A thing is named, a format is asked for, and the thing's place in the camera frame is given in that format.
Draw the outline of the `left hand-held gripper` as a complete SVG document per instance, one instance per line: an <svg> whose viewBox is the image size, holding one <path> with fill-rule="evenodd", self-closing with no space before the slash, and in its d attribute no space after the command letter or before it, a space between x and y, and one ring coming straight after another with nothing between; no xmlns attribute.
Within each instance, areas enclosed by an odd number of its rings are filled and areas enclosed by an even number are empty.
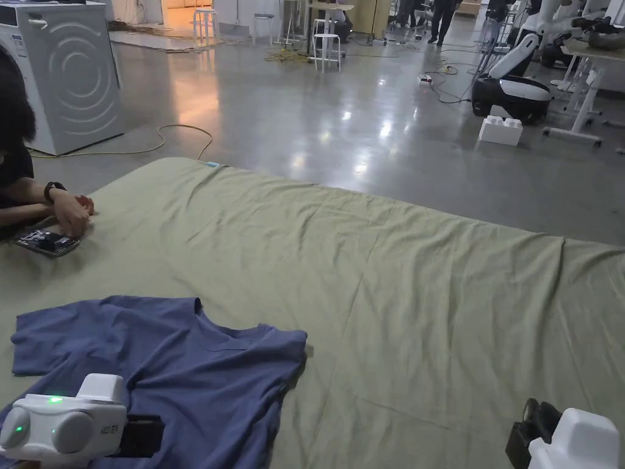
<svg viewBox="0 0 625 469"><path fill-rule="evenodd" d="M151 458L161 448L164 422L130 414L123 390L121 376L92 373L76 396L26 394L4 418L1 455L30 462Z"/></svg>

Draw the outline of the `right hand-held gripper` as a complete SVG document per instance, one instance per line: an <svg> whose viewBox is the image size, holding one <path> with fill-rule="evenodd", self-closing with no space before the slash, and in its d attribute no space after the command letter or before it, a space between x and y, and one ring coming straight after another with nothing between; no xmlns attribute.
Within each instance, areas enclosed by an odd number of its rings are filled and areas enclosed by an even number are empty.
<svg viewBox="0 0 625 469"><path fill-rule="evenodd" d="M621 437L610 419L528 398L505 446L513 468L621 468Z"/></svg>

